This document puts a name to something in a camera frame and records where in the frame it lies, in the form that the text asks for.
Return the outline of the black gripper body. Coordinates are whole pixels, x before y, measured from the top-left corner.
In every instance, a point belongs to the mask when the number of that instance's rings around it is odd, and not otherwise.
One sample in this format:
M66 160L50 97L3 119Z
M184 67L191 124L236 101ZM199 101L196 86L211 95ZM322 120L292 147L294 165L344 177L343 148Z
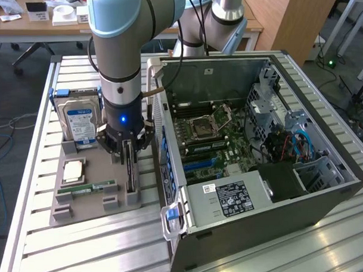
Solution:
M144 128L141 95L126 105L117 105L104 97L104 108L107 115L107 124L117 132L122 133L122 138L130 138L131 132L138 135Z

